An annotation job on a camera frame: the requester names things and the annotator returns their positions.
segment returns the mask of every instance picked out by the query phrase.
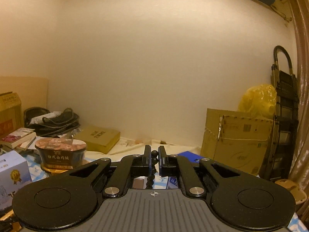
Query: yellow plastic bag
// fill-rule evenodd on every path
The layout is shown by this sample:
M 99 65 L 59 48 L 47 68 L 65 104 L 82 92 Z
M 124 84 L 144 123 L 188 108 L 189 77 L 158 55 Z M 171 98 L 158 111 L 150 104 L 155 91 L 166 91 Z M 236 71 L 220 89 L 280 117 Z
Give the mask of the yellow plastic bag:
M 272 119 L 275 113 L 276 97 L 277 92 L 272 85 L 262 84 L 251 87 L 243 95 L 238 111 L 251 113 L 253 118 Z

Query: black ball chain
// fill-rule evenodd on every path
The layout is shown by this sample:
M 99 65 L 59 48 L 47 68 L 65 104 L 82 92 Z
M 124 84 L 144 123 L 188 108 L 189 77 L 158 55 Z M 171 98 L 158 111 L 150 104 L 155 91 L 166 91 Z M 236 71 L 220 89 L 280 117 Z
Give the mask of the black ball chain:
M 152 186 L 154 184 L 154 175 L 157 172 L 155 165 L 158 163 L 158 151 L 153 150 L 151 152 L 151 175 L 147 178 L 147 183 L 146 183 L 146 189 L 152 189 Z

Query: step ladder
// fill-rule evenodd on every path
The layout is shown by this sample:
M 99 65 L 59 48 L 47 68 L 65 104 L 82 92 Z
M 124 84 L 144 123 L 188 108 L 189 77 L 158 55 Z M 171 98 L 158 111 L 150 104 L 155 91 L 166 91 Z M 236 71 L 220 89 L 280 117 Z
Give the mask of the step ladder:
M 285 54 L 289 74 L 279 70 L 278 51 Z M 270 148 L 265 154 L 259 172 L 261 178 L 276 181 L 287 179 L 295 149 L 298 127 L 297 80 L 293 74 L 292 62 L 288 52 L 282 46 L 273 50 L 272 85 L 277 91 L 277 103 L 274 115 Z

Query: silver screw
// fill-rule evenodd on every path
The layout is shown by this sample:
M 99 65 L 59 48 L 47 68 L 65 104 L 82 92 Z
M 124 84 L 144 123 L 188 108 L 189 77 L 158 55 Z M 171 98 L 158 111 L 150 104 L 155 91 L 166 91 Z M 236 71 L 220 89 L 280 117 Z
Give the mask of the silver screw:
M 202 189 L 201 187 L 191 187 L 189 189 L 189 192 L 194 195 L 199 195 L 204 193 L 204 189 Z
M 118 187 L 108 187 L 104 190 L 105 193 L 110 194 L 110 195 L 115 195 L 120 192 Z

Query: crosshair marking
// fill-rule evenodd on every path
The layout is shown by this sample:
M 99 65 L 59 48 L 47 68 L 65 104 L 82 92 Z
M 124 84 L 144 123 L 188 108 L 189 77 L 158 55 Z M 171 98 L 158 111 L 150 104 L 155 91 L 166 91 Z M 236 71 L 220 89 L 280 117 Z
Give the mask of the crosshair marking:
M 156 192 L 156 191 L 153 191 L 153 192 L 151 192 L 150 194 L 151 194 L 152 196 L 157 196 L 159 193 Z

